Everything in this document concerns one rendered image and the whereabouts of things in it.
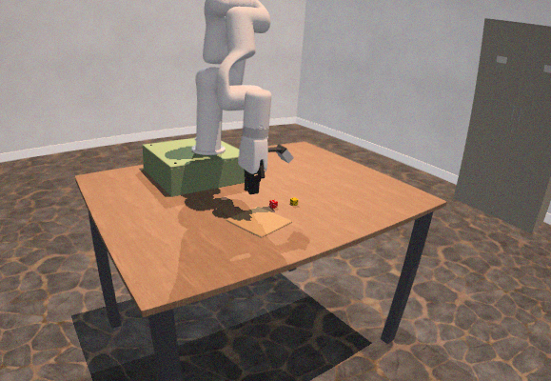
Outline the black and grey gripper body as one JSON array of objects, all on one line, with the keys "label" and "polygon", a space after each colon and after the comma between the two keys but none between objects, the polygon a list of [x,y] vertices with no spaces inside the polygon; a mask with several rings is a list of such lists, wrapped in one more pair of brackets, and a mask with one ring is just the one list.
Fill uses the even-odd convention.
[{"label": "black and grey gripper body", "polygon": [[[244,138],[246,138],[247,140]],[[266,172],[268,160],[267,139],[268,137],[256,139],[243,136],[241,138],[239,149],[239,166],[249,173],[254,174],[257,173],[258,169],[260,168],[260,161],[263,159],[264,170]]]}]

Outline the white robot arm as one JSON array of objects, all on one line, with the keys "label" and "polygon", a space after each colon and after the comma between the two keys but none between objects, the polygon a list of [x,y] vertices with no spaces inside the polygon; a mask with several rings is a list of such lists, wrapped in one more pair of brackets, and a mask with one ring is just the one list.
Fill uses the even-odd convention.
[{"label": "white robot arm", "polygon": [[268,137],[271,93],[242,84],[246,60],[256,52],[254,33],[268,31],[270,16],[258,0],[206,0],[204,11],[203,58],[221,66],[196,74],[197,147],[192,151],[214,155],[225,151],[221,146],[223,110],[244,111],[243,136]]}]

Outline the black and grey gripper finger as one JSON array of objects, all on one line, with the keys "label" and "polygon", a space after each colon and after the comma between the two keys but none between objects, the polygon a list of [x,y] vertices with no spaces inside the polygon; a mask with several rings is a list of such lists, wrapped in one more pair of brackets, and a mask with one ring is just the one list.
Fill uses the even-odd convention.
[{"label": "black and grey gripper finger", "polygon": [[[258,175],[255,175],[258,174]],[[255,176],[254,176],[255,175]],[[249,194],[259,193],[261,179],[265,178],[264,162],[260,161],[260,168],[257,173],[251,174],[251,180],[249,182]]]},{"label": "black and grey gripper finger", "polygon": [[245,171],[245,191],[247,191],[247,186],[249,186],[249,182],[250,182],[250,178],[251,178],[251,173],[249,173],[248,171],[244,170]]}]

